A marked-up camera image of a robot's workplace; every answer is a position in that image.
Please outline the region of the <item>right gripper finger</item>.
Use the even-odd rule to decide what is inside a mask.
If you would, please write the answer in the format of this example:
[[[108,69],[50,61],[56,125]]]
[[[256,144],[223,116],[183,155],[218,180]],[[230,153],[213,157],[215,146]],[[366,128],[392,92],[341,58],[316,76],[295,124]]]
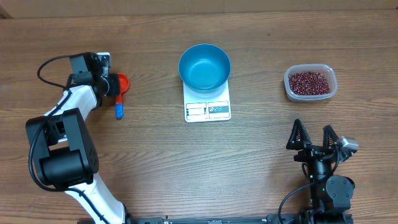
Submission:
[[[292,132],[286,145],[286,149],[302,150],[311,145],[311,139],[304,124],[300,119],[294,121]]]
[[[337,140],[339,139],[338,135],[335,133],[331,125],[326,125],[323,128],[323,147],[332,148]]]

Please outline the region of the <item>red scoop with blue handle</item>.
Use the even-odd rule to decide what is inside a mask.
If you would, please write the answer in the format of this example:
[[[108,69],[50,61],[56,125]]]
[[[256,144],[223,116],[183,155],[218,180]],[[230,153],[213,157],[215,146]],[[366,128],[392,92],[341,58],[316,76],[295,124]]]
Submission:
[[[120,120],[124,115],[123,94],[125,94],[130,87],[128,77],[123,73],[118,73],[120,94],[116,97],[115,115],[116,119]]]

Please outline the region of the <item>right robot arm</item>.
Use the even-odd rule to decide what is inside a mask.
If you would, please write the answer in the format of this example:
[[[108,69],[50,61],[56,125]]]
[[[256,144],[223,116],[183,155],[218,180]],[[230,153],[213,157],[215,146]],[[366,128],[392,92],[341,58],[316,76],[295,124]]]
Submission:
[[[339,137],[330,125],[323,128],[323,144],[316,146],[300,119],[294,121],[286,148],[297,151],[294,161],[302,164],[308,184],[289,193],[279,205],[280,223],[353,223],[345,211],[351,208],[355,183],[349,177],[336,175],[338,165],[347,161],[359,148],[355,139]],[[292,195],[309,189],[310,207],[291,218],[282,216],[282,207]]]

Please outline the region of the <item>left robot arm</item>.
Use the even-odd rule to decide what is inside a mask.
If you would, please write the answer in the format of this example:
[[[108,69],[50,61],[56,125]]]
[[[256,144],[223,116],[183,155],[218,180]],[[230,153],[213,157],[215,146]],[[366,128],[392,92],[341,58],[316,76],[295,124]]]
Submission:
[[[85,124],[103,98],[120,94],[118,75],[109,71],[111,55],[86,52],[68,59],[72,73],[61,86],[61,100],[25,124],[30,176],[41,189],[77,200],[92,223],[134,223],[99,175],[98,154]]]

